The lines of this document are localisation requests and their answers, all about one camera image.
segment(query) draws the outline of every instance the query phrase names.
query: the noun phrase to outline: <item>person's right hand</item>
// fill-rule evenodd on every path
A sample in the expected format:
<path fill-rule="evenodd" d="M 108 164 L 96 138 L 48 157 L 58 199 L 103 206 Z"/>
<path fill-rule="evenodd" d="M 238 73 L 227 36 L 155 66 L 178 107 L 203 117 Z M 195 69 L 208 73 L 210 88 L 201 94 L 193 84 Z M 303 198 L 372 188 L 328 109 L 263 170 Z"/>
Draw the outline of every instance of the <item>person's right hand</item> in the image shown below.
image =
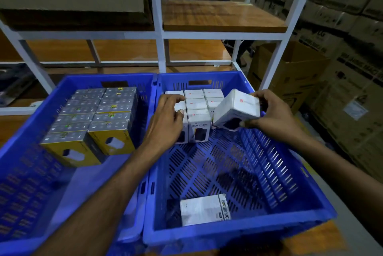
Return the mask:
<path fill-rule="evenodd" d="M 305 136 L 288 104 L 271 90 L 263 89 L 251 95 L 259 98 L 261 106 L 267 107 L 266 115 L 259 119 L 241 122 L 242 127 L 260 129 L 267 136 L 289 144 L 293 143 L 292 139 Z"/>

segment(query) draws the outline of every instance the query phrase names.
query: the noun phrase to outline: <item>small white product box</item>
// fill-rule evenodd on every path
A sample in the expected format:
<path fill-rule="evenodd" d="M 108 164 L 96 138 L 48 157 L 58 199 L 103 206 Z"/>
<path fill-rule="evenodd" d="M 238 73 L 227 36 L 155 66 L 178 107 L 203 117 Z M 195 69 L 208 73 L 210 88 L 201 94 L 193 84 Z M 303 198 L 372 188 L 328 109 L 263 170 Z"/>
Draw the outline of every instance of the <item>small white product box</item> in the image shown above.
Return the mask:
<path fill-rule="evenodd" d="M 174 110 L 178 112 L 180 109 L 186 109 L 186 103 L 185 101 L 180 101 L 179 103 L 176 103 L 174 105 Z"/>
<path fill-rule="evenodd" d="M 208 110 L 210 113 L 211 122 L 213 123 L 214 118 L 214 109 L 223 101 L 223 98 L 206 98 L 206 103 L 208 104 Z"/>
<path fill-rule="evenodd" d="M 184 91 L 183 90 L 167 90 L 165 91 L 165 94 L 180 94 L 184 96 Z"/>
<path fill-rule="evenodd" d="M 189 124 L 188 124 L 188 114 L 185 110 L 184 113 L 184 119 L 182 120 L 182 131 L 177 139 L 176 144 L 185 144 L 188 142 L 189 139 Z"/>
<path fill-rule="evenodd" d="M 195 99 L 195 98 L 205 98 L 203 90 L 201 89 L 187 89 L 185 90 L 185 98 Z"/>
<path fill-rule="evenodd" d="M 233 89 L 215 108 L 213 125 L 230 131 L 237 131 L 239 123 L 261 116 L 259 99 Z"/>
<path fill-rule="evenodd" d="M 219 88 L 211 88 L 211 89 L 203 89 L 203 93 L 205 94 L 205 98 L 224 98 L 222 90 Z"/>
<path fill-rule="evenodd" d="M 182 226 L 231 220 L 226 195 L 210 195 L 180 201 Z"/>
<path fill-rule="evenodd" d="M 205 142 L 209 140 L 210 114 L 207 109 L 188 109 L 189 142 Z"/>
<path fill-rule="evenodd" d="M 206 100 L 204 98 L 186 99 L 186 108 L 189 110 L 207 109 L 208 105 L 206 104 Z"/>

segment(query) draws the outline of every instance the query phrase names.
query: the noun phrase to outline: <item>person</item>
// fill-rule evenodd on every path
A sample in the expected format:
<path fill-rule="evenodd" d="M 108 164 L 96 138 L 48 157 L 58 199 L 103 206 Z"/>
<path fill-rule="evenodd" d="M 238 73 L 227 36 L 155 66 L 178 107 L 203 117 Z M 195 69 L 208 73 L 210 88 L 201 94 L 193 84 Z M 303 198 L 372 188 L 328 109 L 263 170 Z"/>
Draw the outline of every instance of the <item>person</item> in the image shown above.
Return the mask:
<path fill-rule="evenodd" d="M 365 228 L 383 243 L 383 185 L 304 133 L 290 107 L 270 90 L 252 94 L 266 105 L 262 118 L 242 122 L 299 152 L 331 186 Z M 182 131 L 184 111 L 174 105 L 185 98 L 163 94 L 141 146 L 130 159 L 83 203 L 33 255 L 105 255 L 118 223 L 143 176 L 172 147 Z"/>

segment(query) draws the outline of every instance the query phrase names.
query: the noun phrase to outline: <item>shelving rack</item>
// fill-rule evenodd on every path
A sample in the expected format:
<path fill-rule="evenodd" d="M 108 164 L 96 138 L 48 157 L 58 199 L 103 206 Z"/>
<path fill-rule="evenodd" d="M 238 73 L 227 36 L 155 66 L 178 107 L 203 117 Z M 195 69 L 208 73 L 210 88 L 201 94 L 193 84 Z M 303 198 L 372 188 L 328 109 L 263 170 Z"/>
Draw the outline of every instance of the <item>shelving rack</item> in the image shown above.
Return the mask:
<path fill-rule="evenodd" d="M 244 3 L 196 0 L 151 1 L 154 31 L 13 31 L 1 21 L 0 28 L 48 94 L 55 88 L 55 84 L 26 40 L 87 40 L 95 63 L 101 64 L 93 40 L 155 39 L 160 73 L 166 72 L 166 61 L 169 61 L 169 53 L 165 51 L 168 39 L 236 40 L 231 63 L 238 71 L 241 69 L 236 60 L 241 40 L 277 41 L 260 87 L 266 89 L 306 2 L 306 0 L 294 0 L 284 22 L 251 5 L 250 0 L 245 0 Z M 35 107 L 0 108 L 0 115 L 32 114 L 35 109 Z"/>

